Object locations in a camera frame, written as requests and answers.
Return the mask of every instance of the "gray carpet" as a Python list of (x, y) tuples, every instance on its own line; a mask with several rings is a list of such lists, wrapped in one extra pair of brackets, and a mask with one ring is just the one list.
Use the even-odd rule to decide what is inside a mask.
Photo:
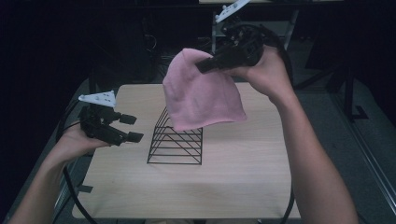
[[(290, 57), (294, 61), (295, 79), (297, 82), (311, 77), (317, 71), (304, 69), (304, 60), (307, 57), (307, 46), (304, 44), (295, 43), (290, 45)], [(161, 77), (158, 76), (154, 82), (161, 82)], [(314, 83), (312, 86), (306, 88), (304, 91), (297, 91), (297, 95), (307, 113), (309, 119), (314, 126), (318, 138), (322, 145), (326, 148), (332, 161), (340, 171), (342, 177), (345, 179), (346, 185), (352, 195), (352, 198), (357, 206), (358, 212), (370, 224), (391, 224), (396, 223), (396, 216), (390, 209), (389, 204), (377, 185), (375, 178), (369, 169), (368, 164), (362, 156), (359, 144), (356, 142), (353, 134), (345, 122), (344, 115), (340, 112), (339, 106), (334, 101), (335, 99), (342, 101), (342, 93), (330, 95), (324, 90), (324, 85), (327, 78)], [(88, 93), (88, 81), (81, 84), (76, 92), (74, 99), (80, 94)], [(375, 104), (370, 92), (359, 81), (355, 82), (354, 93), (355, 105), (360, 105), (367, 113), (369, 119), (357, 120), (355, 127), (364, 136), (365, 141), (373, 149), (373, 154), (380, 163), (384, 173), (389, 178), (389, 181), (396, 186), (396, 131), (390, 124), (382, 111)], [(74, 110), (69, 117), (67, 123), (76, 120), (82, 104)], [(15, 207), (21, 200), (22, 195), (29, 186), (32, 177), (35, 174), (38, 164), (48, 154), (49, 150), (54, 144), (53, 136), (49, 140), (47, 146), (44, 148), (41, 158), (37, 162), (37, 166), (32, 171), (31, 176), (26, 180), (26, 184), (21, 190), (20, 196), (14, 203), (10, 210), (13, 213)], [(78, 159), (74, 165), (72, 178), (77, 184), (80, 182), (89, 167), (91, 158), (83, 157)], [(65, 203), (68, 195), (64, 196), (62, 203)], [(66, 207), (60, 213), (56, 223), (89, 223), (84, 219), (76, 219), (71, 215), (71, 210), (74, 206), (72, 200), (66, 203)], [(115, 220), (115, 219), (99, 219), (98, 223), (143, 223), (144, 220)], [(263, 223), (278, 223), (279, 220), (263, 220)], [(300, 219), (289, 220), (288, 223), (301, 223)]]

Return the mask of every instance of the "dark background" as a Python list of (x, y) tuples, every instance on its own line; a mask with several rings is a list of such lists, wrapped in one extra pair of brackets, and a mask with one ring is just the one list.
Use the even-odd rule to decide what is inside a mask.
[[(218, 8), (196, 7), (197, 1), (151, 5), (156, 7), (148, 1), (0, 2), (1, 219), (83, 80), (94, 74), (101, 91), (150, 82), (157, 52), (145, 50), (144, 34), (156, 35), (159, 45), (186, 46), (210, 36), (207, 25)], [(247, 14), (275, 20), (296, 6), (250, 7)], [(374, 0), (302, 4), (293, 35), (316, 39), (308, 67), (346, 62), (393, 124), (395, 9), (392, 1)]]

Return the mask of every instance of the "black wire rack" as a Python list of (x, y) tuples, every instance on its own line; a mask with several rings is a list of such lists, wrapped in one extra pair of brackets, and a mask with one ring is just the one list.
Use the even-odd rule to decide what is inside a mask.
[(165, 108), (154, 128), (148, 163), (201, 165), (203, 131), (175, 131)]

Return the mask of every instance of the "pink knit beanie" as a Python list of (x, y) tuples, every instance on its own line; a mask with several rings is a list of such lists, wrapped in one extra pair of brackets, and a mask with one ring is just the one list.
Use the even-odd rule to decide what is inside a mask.
[(233, 79), (220, 70), (201, 74), (195, 66), (209, 57), (200, 50), (183, 49), (169, 65), (163, 89), (176, 131), (247, 119)]

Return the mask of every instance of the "forearm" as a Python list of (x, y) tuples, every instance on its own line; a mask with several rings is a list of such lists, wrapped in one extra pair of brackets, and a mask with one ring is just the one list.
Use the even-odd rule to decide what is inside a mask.
[(306, 223), (358, 223), (347, 187), (327, 156), (295, 94), (276, 102), (296, 202)]
[(63, 162), (44, 160), (9, 223), (51, 223), (64, 166)]

